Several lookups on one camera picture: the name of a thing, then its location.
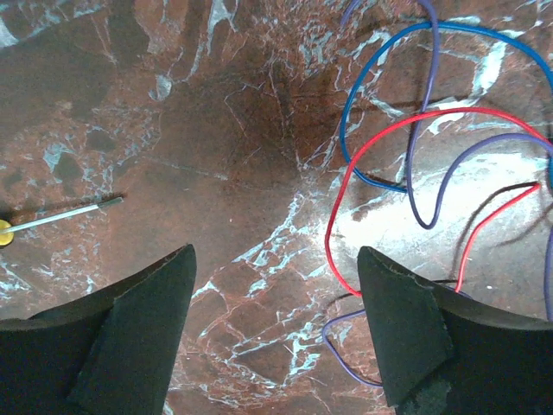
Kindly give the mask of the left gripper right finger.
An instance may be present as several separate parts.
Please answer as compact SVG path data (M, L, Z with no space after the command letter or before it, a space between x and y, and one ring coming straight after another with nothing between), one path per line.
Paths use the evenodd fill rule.
M552 325L422 278L359 250L365 314L397 414L550 414Z

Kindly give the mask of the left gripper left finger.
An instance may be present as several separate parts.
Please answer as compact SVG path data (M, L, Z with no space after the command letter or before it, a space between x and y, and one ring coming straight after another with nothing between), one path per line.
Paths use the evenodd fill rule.
M160 414L196 276L183 246L104 289L1 322L3 414Z

